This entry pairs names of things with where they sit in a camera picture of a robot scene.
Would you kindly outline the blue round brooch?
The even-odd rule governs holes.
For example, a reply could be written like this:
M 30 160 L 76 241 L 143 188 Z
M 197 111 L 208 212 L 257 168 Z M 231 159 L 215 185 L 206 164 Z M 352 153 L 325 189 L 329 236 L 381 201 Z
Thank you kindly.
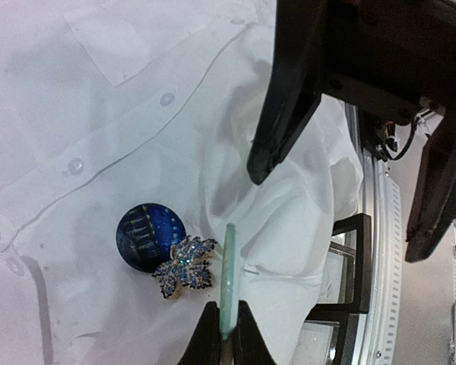
M 186 237 L 185 226 L 170 208 L 145 203 L 131 208 L 116 229 L 117 249 L 132 268 L 153 273 L 170 260 L 171 247 Z

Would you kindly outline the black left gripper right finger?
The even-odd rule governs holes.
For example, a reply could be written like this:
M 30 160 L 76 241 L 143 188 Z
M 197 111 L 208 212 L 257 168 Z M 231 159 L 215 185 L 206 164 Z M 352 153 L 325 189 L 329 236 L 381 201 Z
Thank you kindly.
M 233 330 L 235 365 L 276 365 L 261 335 L 249 304 L 239 301 L 238 319 Z

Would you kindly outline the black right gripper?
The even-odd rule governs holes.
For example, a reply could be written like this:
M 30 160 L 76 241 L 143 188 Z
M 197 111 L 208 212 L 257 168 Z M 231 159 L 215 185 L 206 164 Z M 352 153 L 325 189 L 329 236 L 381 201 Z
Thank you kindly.
M 456 106 L 456 3 L 330 1 L 327 67 L 333 92 L 361 110 L 408 124 L 429 104 Z M 321 102 L 325 2 L 278 1 L 271 77 L 246 168 L 262 184 Z

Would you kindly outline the white button shirt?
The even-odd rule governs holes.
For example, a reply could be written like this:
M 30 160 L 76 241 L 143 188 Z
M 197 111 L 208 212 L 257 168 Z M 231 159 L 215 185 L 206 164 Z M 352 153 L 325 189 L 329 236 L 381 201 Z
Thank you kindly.
M 218 286 L 167 300 L 116 228 L 157 202 L 241 247 L 271 356 L 335 294 L 333 223 L 362 167 L 324 97 L 286 160 L 246 161 L 271 73 L 274 1 L 0 1 L 0 364 L 175 364 Z

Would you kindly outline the green red round brooch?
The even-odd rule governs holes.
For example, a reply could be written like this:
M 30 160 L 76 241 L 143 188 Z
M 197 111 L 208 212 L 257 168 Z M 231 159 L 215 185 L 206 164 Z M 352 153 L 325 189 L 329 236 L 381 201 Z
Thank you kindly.
M 223 262 L 220 287 L 220 334 L 225 341 L 229 338 L 238 322 L 240 247 L 236 238 L 236 226 L 226 225 L 223 244 Z

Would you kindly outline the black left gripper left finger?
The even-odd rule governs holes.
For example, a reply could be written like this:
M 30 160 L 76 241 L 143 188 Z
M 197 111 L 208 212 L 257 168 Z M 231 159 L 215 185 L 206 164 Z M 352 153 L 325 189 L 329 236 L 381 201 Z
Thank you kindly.
M 222 338 L 220 309 L 215 301 L 206 303 L 178 365 L 219 365 Z

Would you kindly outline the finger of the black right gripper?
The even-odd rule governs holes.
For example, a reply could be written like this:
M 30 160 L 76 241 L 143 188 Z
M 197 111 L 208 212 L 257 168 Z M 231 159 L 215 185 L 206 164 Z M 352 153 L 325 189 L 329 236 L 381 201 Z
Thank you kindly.
M 406 262 L 429 258 L 456 218 L 456 111 L 426 142 L 407 223 Z

